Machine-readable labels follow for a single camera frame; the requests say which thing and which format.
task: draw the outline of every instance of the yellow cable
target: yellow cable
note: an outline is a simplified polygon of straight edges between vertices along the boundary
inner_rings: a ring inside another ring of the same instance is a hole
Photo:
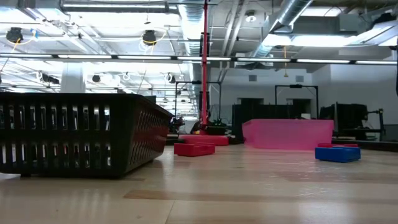
[[[16,42],[16,43],[13,43],[13,44],[14,44],[14,48],[12,49],[11,53],[14,53],[15,48],[17,47],[18,42],[19,42],[20,40],[21,40],[21,38],[18,38],[18,39],[17,39],[17,42]],[[4,69],[4,67],[7,65],[8,60],[10,60],[10,58],[7,58],[6,62],[4,62],[4,65],[2,65],[2,67],[1,67],[1,69],[0,69],[0,73],[2,72],[2,70]]]
[[[11,51],[11,53],[14,53],[14,51],[15,51],[15,49],[17,48],[17,45],[18,45],[18,43],[19,43],[19,41],[21,40],[21,38],[18,38],[17,39],[17,42],[14,44],[14,48],[12,49],[12,51]]]

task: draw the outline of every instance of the red pole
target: red pole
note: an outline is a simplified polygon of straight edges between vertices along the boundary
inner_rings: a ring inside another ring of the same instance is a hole
[[[202,94],[202,107],[201,107],[201,118],[203,121],[203,125],[207,125],[207,0],[205,0],[205,5],[203,6],[204,9],[204,18],[205,18],[205,25],[204,25],[204,35],[203,35],[203,52],[201,56],[201,90]]]

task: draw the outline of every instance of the white wall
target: white wall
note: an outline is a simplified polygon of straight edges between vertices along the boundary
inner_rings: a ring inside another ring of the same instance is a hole
[[[231,121],[232,105],[238,103],[238,98],[263,98],[264,104],[273,104],[274,85],[295,84],[295,76],[304,75],[303,85],[319,86],[320,107],[330,106],[336,101],[364,104],[369,111],[384,109],[385,124],[398,124],[395,66],[326,65],[313,74],[306,74],[305,70],[288,70],[289,78],[285,79],[283,70],[278,72],[273,70],[232,71],[227,73],[222,86],[221,117],[224,118],[224,122]],[[218,69],[213,68],[211,74],[214,80],[214,77],[219,74]],[[249,74],[257,74],[258,82],[248,82],[247,75]],[[210,88],[212,119],[215,119],[218,114],[218,97],[218,92]],[[278,104],[286,104],[286,99],[289,98],[311,99],[313,116],[316,115],[315,97],[307,89],[285,88],[278,95]],[[369,123],[374,128],[379,128],[378,115],[369,115]]]

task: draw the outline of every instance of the spotlight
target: spotlight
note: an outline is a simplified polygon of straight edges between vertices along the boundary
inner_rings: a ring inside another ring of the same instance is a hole
[[[101,81],[101,77],[99,75],[93,75],[93,82],[99,83]]]
[[[171,84],[175,83],[175,77],[170,74],[170,72],[164,76],[164,80],[168,81]]]
[[[248,10],[245,14],[246,16],[246,22],[254,22],[256,21],[256,16],[255,16],[255,11],[254,10]]]
[[[49,75],[46,75],[46,74],[42,74],[42,81],[43,82],[47,82],[47,83],[53,83],[53,84],[59,84],[60,83],[60,80],[58,80],[56,78],[53,78],[53,77],[51,77]]]
[[[145,34],[142,36],[144,44],[153,46],[156,44],[156,36],[154,30],[145,30]]]
[[[12,43],[17,43],[19,40],[19,43],[21,43],[24,40],[24,36],[21,31],[22,29],[19,27],[11,27],[11,30],[6,34],[6,39]]]

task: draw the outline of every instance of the red foam block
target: red foam block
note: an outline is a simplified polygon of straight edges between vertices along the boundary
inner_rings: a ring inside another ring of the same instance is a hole
[[[216,146],[214,144],[174,144],[174,154],[179,156],[204,156],[215,152]]]
[[[196,143],[210,143],[216,146],[227,146],[228,138],[226,136],[211,136],[211,135],[199,135],[199,134],[183,134],[180,135],[180,139],[184,139],[187,144]]]
[[[336,147],[336,146],[343,146],[343,147],[359,147],[357,144],[318,144],[318,147]]]

